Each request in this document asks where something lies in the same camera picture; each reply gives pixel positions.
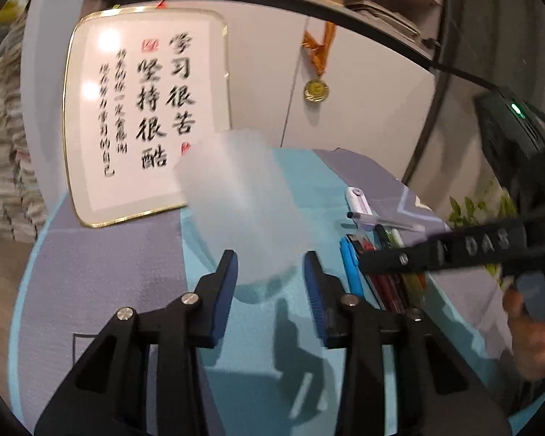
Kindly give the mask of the person's right hand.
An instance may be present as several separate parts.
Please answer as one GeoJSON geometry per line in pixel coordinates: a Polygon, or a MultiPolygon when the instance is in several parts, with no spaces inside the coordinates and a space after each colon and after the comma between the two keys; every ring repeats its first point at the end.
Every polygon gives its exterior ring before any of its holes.
{"type": "Polygon", "coordinates": [[[512,336],[512,350],[519,373],[528,381],[545,378],[545,323],[535,321],[526,311],[523,295],[511,287],[503,297],[512,336]]]}

